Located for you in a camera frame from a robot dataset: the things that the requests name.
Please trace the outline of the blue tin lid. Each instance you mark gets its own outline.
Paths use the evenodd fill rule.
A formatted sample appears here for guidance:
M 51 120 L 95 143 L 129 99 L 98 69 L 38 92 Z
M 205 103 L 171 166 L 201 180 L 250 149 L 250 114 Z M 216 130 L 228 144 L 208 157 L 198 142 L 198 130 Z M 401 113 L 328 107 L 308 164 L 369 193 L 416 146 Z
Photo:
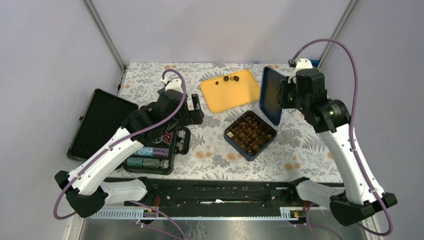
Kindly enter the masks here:
M 283 109 L 279 105 L 278 94 L 287 77 L 266 66 L 263 69 L 259 107 L 265 116 L 275 125 L 281 122 Z

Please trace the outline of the blue tin with brown insert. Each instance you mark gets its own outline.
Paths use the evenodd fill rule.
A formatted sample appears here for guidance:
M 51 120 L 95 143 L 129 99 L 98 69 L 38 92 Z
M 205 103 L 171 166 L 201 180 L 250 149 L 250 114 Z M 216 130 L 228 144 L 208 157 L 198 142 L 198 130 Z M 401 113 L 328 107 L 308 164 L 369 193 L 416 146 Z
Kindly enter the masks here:
M 254 161 L 276 136 L 277 131 L 251 110 L 224 130 L 224 139 L 248 162 Z

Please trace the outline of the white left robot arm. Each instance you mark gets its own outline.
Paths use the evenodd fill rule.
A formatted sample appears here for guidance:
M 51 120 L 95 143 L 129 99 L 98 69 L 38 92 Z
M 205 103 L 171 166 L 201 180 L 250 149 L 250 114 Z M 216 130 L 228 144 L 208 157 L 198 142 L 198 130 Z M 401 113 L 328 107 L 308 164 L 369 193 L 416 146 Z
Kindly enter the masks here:
M 132 111 L 87 161 L 70 172 L 59 171 L 54 179 L 61 192 L 53 207 L 53 217 L 86 218 L 105 205 L 126 201 L 139 201 L 144 206 L 152 204 L 155 192 L 142 180 L 106 182 L 105 179 L 128 157 L 169 130 L 199 124 L 191 117 L 186 102 L 185 86 L 164 87 L 157 101 Z

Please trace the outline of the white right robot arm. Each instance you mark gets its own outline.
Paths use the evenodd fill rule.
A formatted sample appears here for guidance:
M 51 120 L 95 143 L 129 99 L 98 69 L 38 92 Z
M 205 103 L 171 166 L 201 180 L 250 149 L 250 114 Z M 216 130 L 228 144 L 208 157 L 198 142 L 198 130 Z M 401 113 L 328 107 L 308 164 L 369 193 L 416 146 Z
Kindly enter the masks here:
M 304 201 L 328 208 L 343 226 L 359 223 L 398 203 L 373 176 L 357 143 L 353 116 L 338 99 L 330 99 L 325 76 L 315 68 L 302 69 L 296 80 L 276 74 L 275 100 L 282 109 L 296 109 L 315 130 L 333 156 L 344 189 L 335 189 L 301 177 L 287 191 L 287 201 L 299 206 Z

